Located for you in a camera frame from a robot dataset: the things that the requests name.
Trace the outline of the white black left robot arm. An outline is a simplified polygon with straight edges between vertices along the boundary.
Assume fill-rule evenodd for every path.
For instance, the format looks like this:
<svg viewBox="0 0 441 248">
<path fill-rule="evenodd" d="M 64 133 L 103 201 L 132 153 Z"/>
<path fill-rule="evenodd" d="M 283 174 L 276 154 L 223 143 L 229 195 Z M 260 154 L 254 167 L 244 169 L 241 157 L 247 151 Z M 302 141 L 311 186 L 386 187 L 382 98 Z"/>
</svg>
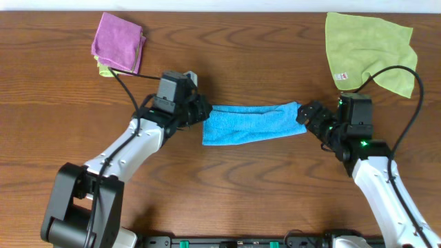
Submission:
<svg viewBox="0 0 441 248">
<path fill-rule="evenodd" d="M 84 165 L 64 164 L 56 174 L 40 236 L 54 247 L 134 247 L 137 236 L 121 227 L 126 182 L 180 128 L 209 118 L 205 96 L 190 94 L 135 107 L 127 129 Z"/>
</svg>

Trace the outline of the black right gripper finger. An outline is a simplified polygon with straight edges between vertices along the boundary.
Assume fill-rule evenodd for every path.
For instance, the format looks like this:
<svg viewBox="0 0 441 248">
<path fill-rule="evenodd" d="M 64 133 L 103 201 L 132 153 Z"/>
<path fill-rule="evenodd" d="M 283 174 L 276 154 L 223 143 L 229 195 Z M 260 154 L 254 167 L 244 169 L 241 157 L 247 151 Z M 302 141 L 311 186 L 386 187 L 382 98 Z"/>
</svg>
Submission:
<svg viewBox="0 0 441 248">
<path fill-rule="evenodd" d="M 308 104 L 302 105 L 298 108 L 296 121 L 302 125 L 309 122 L 319 111 L 322 109 L 322 105 L 318 101 L 311 101 Z"/>
<path fill-rule="evenodd" d="M 315 117 L 313 117 L 309 122 L 305 124 L 306 128 L 311 133 L 321 133 L 323 131 L 324 128 L 324 124 L 323 124 L 324 121 L 322 116 L 323 113 L 324 111 L 320 110 L 319 113 L 315 115 Z"/>
</svg>

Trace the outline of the blue microfiber cloth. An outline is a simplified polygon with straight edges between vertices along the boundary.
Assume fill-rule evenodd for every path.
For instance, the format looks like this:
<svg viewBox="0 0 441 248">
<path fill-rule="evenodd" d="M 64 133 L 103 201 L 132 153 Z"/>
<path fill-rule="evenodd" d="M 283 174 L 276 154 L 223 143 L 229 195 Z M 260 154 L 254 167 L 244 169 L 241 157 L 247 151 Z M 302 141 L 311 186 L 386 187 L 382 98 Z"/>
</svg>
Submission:
<svg viewBox="0 0 441 248">
<path fill-rule="evenodd" d="M 203 122 L 205 146 L 242 145 L 257 141 L 304 134 L 296 121 L 300 104 L 234 106 L 215 105 Z"/>
</svg>

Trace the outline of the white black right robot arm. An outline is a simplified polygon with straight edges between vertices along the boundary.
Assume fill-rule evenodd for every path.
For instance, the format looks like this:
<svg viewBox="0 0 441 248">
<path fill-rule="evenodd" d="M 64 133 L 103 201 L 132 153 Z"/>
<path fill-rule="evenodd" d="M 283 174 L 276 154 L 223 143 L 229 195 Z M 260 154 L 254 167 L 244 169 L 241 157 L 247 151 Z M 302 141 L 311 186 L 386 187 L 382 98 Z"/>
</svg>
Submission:
<svg viewBox="0 0 441 248">
<path fill-rule="evenodd" d="M 342 162 L 360 188 L 380 227 L 386 247 L 439 247 L 440 237 L 427 224 L 405 189 L 391 150 L 372 138 L 372 106 L 340 102 L 332 112 L 318 101 L 298 109 L 296 117 Z"/>
</svg>

